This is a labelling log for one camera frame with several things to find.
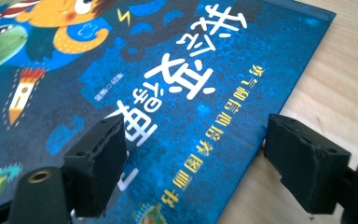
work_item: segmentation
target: book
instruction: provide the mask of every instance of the book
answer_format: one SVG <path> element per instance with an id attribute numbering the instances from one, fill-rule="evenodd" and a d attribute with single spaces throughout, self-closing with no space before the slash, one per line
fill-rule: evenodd
<path id="1" fill-rule="evenodd" d="M 215 223 L 335 13 L 289 0 L 0 1 L 0 206 L 122 114 L 90 223 Z"/>

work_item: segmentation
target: blue book cover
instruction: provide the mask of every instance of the blue book cover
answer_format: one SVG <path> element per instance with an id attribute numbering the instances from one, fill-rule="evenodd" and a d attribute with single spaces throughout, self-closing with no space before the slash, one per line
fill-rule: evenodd
<path id="1" fill-rule="evenodd" d="M 105 217 L 215 223 L 335 14 L 290 0 L 0 0 L 0 206 L 124 115 Z"/>

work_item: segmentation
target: wood grain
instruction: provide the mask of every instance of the wood grain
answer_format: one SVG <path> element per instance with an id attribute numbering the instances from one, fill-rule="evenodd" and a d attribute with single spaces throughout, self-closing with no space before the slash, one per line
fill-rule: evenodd
<path id="1" fill-rule="evenodd" d="M 352 153 L 358 165 L 358 0 L 302 0 L 337 13 L 320 47 L 282 110 Z M 340 223 L 311 216 L 280 183 L 279 174 L 259 153 L 232 196 L 219 223 Z"/>

